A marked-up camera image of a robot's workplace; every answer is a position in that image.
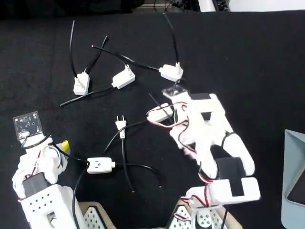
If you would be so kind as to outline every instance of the black tablecloth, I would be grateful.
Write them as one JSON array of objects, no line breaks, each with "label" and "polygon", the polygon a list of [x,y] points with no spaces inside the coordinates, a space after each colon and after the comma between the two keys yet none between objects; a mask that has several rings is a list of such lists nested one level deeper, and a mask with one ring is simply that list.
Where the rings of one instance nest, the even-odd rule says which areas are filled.
[{"label": "black tablecloth", "polygon": [[[277,13],[170,14],[180,62],[191,91],[216,93],[233,129],[255,165],[262,198],[230,206],[244,228],[282,228],[281,190],[284,130],[305,132],[304,11]],[[116,115],[128,123],[144,120],[172,83],[156,72],[132,67],[136,82],[106,95],[60,108],[75,97],[68,50],[73,18],[0,22],[0,205],[1,228],[25,228],[26,219],[11,187],[24,154],[12,118],[38,110],[45,134],[68,139],[72,153],[97,157],[117,131]],[[107,48],[156,67],[175,63],[170,32],[161,14],[75,18],[73,55],[84,70],[106,34]],[[92,89],[110,86],[123,69],[102,53],[91,73]],[[149,171],[130,168],[138,195],[130,193],[122,170],[85,175],[79,201],[100,202],[118,228],[165,226],[178,198],[200,186],[197,166],[183,155],[167,130],[145,125],[127,130],[128,161],[151,165],[166,177],[163,189]],[[122,161],[119,139],[108,152]],[[59,183],[74,187],[82,165],[69,160]]]}]

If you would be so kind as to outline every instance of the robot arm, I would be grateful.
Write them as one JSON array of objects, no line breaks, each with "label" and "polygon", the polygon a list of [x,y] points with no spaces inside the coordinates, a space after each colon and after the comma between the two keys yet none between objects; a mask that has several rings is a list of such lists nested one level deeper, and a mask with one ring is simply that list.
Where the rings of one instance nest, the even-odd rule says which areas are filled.
[{"label": "robot arm", "polygon": [[[57,183],[68,160],[54,147],[51,136],[42,132],[37,112],[14,118],[17,138],[26,154],[20,157],[18,169],[12,178],[26,219],[32,229],[76,229],[72,214],[73,190]],[[70,154],[68,141],[56,145]],[[75,214],[80,229],[85,229],[77,200]]]},{"label": "robot arm", "polygon": [[[196,160],[199,177],[205,187],[193,187],[186,193],[192,208],[234,204],[258,200],[260,191],[254,173],[254,161],[241,138],[234,133],[215,94],[191,94],[176,85],[163,90],[174,104],[177,123],[170,135],[185,154]],[[214,160],[211,146],[221,146],[230,156]]]}]

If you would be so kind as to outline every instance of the white power adapter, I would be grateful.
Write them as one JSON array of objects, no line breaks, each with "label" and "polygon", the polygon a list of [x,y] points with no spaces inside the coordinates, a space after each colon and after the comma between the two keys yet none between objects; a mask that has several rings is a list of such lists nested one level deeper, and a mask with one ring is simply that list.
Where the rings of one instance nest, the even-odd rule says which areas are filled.
[{"label": "white power adapter", "polygon": [[88,93],[89,88],[89,75],[85,72],[77,74],[77,78],[75,77],[75,83],[74,83],[74,94],[76,95],[85,95]]},{"label": "white power adapter", "polygon": [[132,83],[134,80],[134,73],[130,69],[129,65],[125,65],[125,69],[112,78],[112,86],[121,89],[122,87]]},{"label": "white power adapter", "polygon": [[161,107],[157,106],[148,113],[147,118],[149,119],[149,121],[159,123],[167,119],[168,116],[171,117],[173,115],[173,110],[168,106],[168,103],[162,104]]},{"label": "white power adapter", "polygon": [[165,64],[159,69],[161,76],[167,80],[176,82],[181,79],[183,75],[183,69],[180,67],[180,63],[176,63],[176,66]]},{"label": "white power adapter", "polygon": [[110,173],[115,168],[115,162],[110,157],[89,157],[90,162],[87,172],[89,174]]}]

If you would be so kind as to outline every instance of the circuit board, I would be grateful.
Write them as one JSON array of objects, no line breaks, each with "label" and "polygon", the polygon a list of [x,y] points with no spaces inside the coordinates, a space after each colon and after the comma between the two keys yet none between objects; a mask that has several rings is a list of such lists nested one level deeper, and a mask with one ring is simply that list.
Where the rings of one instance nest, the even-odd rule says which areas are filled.
[{"label": "circuit board", "polygon": [[37,111],[14,117],[13,120],[18,140],[42,133]]}]

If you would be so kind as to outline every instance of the black cable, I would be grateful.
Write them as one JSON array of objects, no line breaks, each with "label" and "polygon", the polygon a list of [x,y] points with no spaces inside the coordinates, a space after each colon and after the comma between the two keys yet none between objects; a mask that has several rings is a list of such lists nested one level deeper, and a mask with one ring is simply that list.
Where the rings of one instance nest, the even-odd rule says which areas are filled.
[{"label": "black cable", "polygon": [[218,8],[216,0],[212,0],[212,3],[214,5],[215,11],[219,11],[219,8]]},{"label": "black cable", "polygon": [[132,193],[135,193],[132,183],[129,179],[128,172],[127,172],[126,155],[125,155],[125,138],[122,138],[121,140],[122,140],[122,159],[123,159],[123,168],[124,168],[125,178],[126,178],[128,186],[130,187]]},{"label": "black cable", "polygon": [[158,12],[157,9],[156,9],[156,1],[157,1],[157,0],[154,0],[154,1],[153,1],[153,9],[154,9],[154,11]]},{"label": "black cable", "polygon": [[225,213],[224,213],[224,218],[223,218],[223,223],[221,225],[221,229],[224,229],[224,223],[225,223],[225,220],[227,219],[227,214],[228,214],[228,206],[225,208]]},{"label": "black cable", "polygon": [[176,62],[179,63],[179,56],[178,56],[178,49],[177,49],[177,42],[176,42],[176,36],[175,36],[175,33],[173,31],[173,25],[171,24],[169,18],[167,17],[167,14],[166,13],[163,13],[166,21],[167,21],[167,24],[168,26],[170,27],[170,30],[171,30],[171,34],[172,34],[172,38],[173,38],[173,47],[175,49],[175,55],[176,55]]},{"label": "black cable", "polygon": [[120,130],[118,130],[118,132],[116,132],[116,134],[112,137],[112,139],[110,140],[110,142],[108,143],[108,145],[106,146],[106,148],[104,149],[103,153],[102,154],[105,154],[107,149],[109,148],[109,146],[111,145],[111,143],[114,141],[115,137],[122,131],[122,130],[125,130],[129,127],[133,127],[133,126],[136,126],[136,125],[141,125],[141,124],[144,124],[144,123],[147,123],[147,120],[145,121],[142,121],[142,122],[138,122],[138,123],[134,123],[134,124],[130,124],[130,125],[127,125],[127,126],[124,126],[123,128],[121,128]]},{"label": "black cable", "polygon": [[99,50],[104,51],[104,52],[107,52],[107,53],[109,53],[109,54],[111,54],[111,55],[113,55],[113,56],[119,58],[120,61],[122,61],[124,65],[127,65],[126,62],[123,60],[123,58],[120,57],[118,54],[116,54],[116,53],[114,53],[114,52],[111,52],[111,51],[109,51],[109,50],[107,50],[107,49],[104,49],[103,47],[98,47],[98,46],[95,46],[95,45],[91,45],[91,47],[93,47],[93,48],[95,48],[95,49],[99,49]]},{"label": "black cable", "polygon": [[75,101],[78,101],[78,100],[80,100],[80,99],[82,99],[82,98],[88,97],[89,95],[93,95],[93,94],[98,94],[98,93],[106,92],[106,91],[108,91],[108,90],[110,90],[110,89],[112,89],[112,88],[113,88],[113,87],[111,86],[111,87],[108,87],[108,88],[103,89],[103,90],[100,90],[100,91],[89,92],[89,93],[87,93],[87,94],[81,95],[81,96],[79,96],[79,97],[77,97],[77,98],[71,99],[71,100],[69,100],[69,101],[66,101],[66,102],[60,104],[60,107],[63,107],[63,106],[65,106],[65,105],[68,105],[68,104],[70,104],[70,103],[73,103],[73,102],[75,102]]},{"label": "black cable", "polygon": [[[116,167],[122,167],[123,164],[115,164]],[[146,169],[149,169],[150,171],[152,171],[157,179],[158,179],[158,185],[159,187],[163,187],[163,179],[162,179],[162,176],[161,176],[161,173],[153,168],[153,167],[150,167],[150,166],[146,166],[146,165],[141,165],[141,164],[131,164],[131,163],[126,163],[126,166],[131,166],[131,167],[141,167],[141,168],[146,168]]]},{"label": "black cable", "polygon": [[[108,38],[108,35],[106,35],[105,38],[104,38],[104,41],[103,41],[102,46],[101,46],[102,48],[104,47],[104,45],[105,45],[105,43],[106,43],[106,41],[107,41],[107,38]],[[94,59],[88,64],[88,66],[85,68],[85,70],[84,70],[85,73],[87,73],[87,74],[90,73],[90,71],[92,70],[92,68],[95,66],[95,64],[96,64],[96,62],[97,62],[97,60],[98,60],[98,58],[100,57],[101,53],[102,53],[102,50],[99,50],[99,52],[96,54],[95,58],[94,58]]]},{"label": "black cable", "polygon": [[178,79],[178,80],[176,80],[176,81],[174,82],[174,84],[173,84],[173,90],[176,89],[177,84],[179,84],[181,81],[184,81],[187,90],[190,91],[190,88],[189,88],[190,86],[188,85],[187,80],[186,80],[184,77],[181,77],[180,79]]},{"label": "black cable", "polygon": [[166,5],[166,4],[167,4],[167,1],[169,1],[169,0],[165,0],[164,12],[168,12],[167,9],[168,9],[169,6],[172,6],[172,5],[173,5],[173,1],[174,1],[174,0],[171,0],[170,3],[169,3],[168,5]]},{"label": "black cable", "polygon": [[120,54],[120,53],[117,53],[117,52],[116,52],[116,54],[119,55],[119,56],[121,56],[121,57],[123,57],[124,59],[126,59],[127,61],[129,61],[131,64],[133,64],[133,65],[135,65],[135,66],[138,66],[138,67],[141,67],[141,68],[150,69],[150,70],[154,70],[154,71],[156,71],[156,72],[159,71],[158,68],[151,67],[151,66],[146,65],[146,64],[138,63],[138,62],[134,61],[133,59],[131,59],[131,58],[129,58],[129,57],[123,55],[123,54]]},{"label": "black cable", "polygon": [[52,142],[52,146],[54,146],[61,154],[65,155],[66,157],[68,158],[71,158],[71,159],[74,159],[74,160],[77,160],[77,161],[81,161],[81,162],[84,162],[87,164],[86,168],[82,171],[82,173],[80,174],[80,176],[78,177],[76,183],[75,183],[75,188],[74,188],[74,192],[73,192],[73,198],[72,198],[72,214],[73,214],[73,218],[74,218],[74,222],[75,222],[75,225],[76,225],[76,228],[77,229],[80,229],[80,226],[78,224],[78,221],[77,221],[77,218],[76,218],[76,214],[75,214],[75,199],[76,199],[76,191],[77,191],[77,187],[81,181],[81,178],[82,176],[85,174],[85,172],[87,171],[87,168],[89,167],[90,165],[90,162],[87,161],[87,160],[84,160],[84,159],[80,159],[80,158],[77,158],[77,157],[74,157],[72,155],[69,155],[69,154],[66,154],[64,151],[62,151],[54,142]]},{"label": "black cable", "polygon": [[26,142],[26,140],[27,140],[27,139],[25,139],[25,140],[23,141],[23,143],[21,144],[21,147],[24,148],[24,149],[31,149],[31,148],[33,148],[33,147],[35,147],[35,146],[38,146],[38,145],[40,145],[41,143],[45,142],[49,137],[51,137],[51,135],[47,135],[47,136],[46,136],[44,139],[42,139],[41,141],[39,141],[39,142],[37,142],[37,143],[35,143],[35,144],[33,144],[33,145],[30,145],[30,146],[24,146],[24,144],[25,144],[25,142]]},{"label": "black cable", "polygon": [[69,45],[69,57],[70,57],[70,64],[71,64],[73,74],[77,78],[77,73],[75,71],[75,67],[74,67],[74,63],[73,63],[73,57],[72,57],[72,39],[73,39],[74,24],[75,24],[75,20],[73,20],[72,28],[71,28],[70,45]]},{"label": "black cable", "polygon": [[68,158],[74,159],[74,160],[76,160],[76,161],[81,161],[81,162],[84,162],[84,163],[86,163],[86,164],[88,163],[88,161],[85,160],[85,159],[80,159],[80,158],[77,158],[77,157],[75,157],[75,156],[72,156],[72,155],[70,155],[70,154],[65,153],[65,152],[62,151],[54,142],[52,142],[52,146],[54,146],[61,154],[65,155],[65,156],[68,157]]},{"label": "black cable", "polygon": [[21,144],[21,147],[23,148],[25,143],[27,142],[27,139],[28,139],[28,136],[25,137],[25,139],[23,140],[22,144]]},{"label": "black cable", "polygon": [[123,62],[124,62],[123,59],[125,59],[125,60],[127,60],[128,62],[130,62],[131,64],[133,64],[135,66],[146,68],[146,69],[150,69],[150,70],[154,70],[154,71],[157,71],[157,72],[159,71],[158,68],[151,67],[151,66],[146,65],[146,64],[138,63],[138,62],[134,61],[133,59],[131,59],[131,58],[129,58],[129,57],[123,55],[123,54],[120,54],[118,52],[112,52],[112,51],[109,51],[107,49],[104,49],[104,48],[101,48],[101,47],[97,47],[95,45],[92,45],[92,47],[95,48],[95,49],[103,50],[103,51],[105,51],[105,52],[107,52],[107,53],[109,53],[111,55],[114,55],[114,56],[116,56],[117,58],[119,58]]},{"label": "black cable", "polygon": [[82,176],[85,174],[85,172],[87,171],[87,168],[89,167],[90,163],[88,162],[86,168],[81,172],[80,176],[78,177],[76,183],[75,183],[75,187],[74,187],[74,192],[73,192],[73,198],[72,198],[72,214],[73,214],[73,218],[74,218],[74,222],[76,225],[77,229],[80,229],[80,226],[78,224],[77,218],[76,218],[76,214],[75,214],[75,200],[76,200],[76,191],[77,191],[77,187],[81,181]]},{"label": "black cable", "polygon": [[221,142],[221,147],[222,148],[224,148],[224,141],[226,140],[226,138],[231,136],[231,135],[233,135],[233,134],[235,134],[235,132],[228,132],[228,131],[225,132],[224,138],[223,138],[223,140]]},{"label": "black cable", "polygon": [[180,9],[182,12],[185,12],[185,8],[182,9],[183,4],[179,4],[179,5],[178,5],[177,3],[173,3],[172,6],[174,6],[174,7],[178,8],[178,9]]},{"label": "black cable", "polygon": [[[158,101],[153,97],[153,95],[150,92],[148,92],[148,95],[151,97],[151,99],[154,101],[154,103],[157,104],[157,106],[161,107],[160,103],[158,103]],[[174,124],[172,117],[170,117],[170,115],[166,112],[165,109],[163,109],[163,111],[166,114],[166,116],[168,117],[168,119],[171,121],[171,123]]]}]

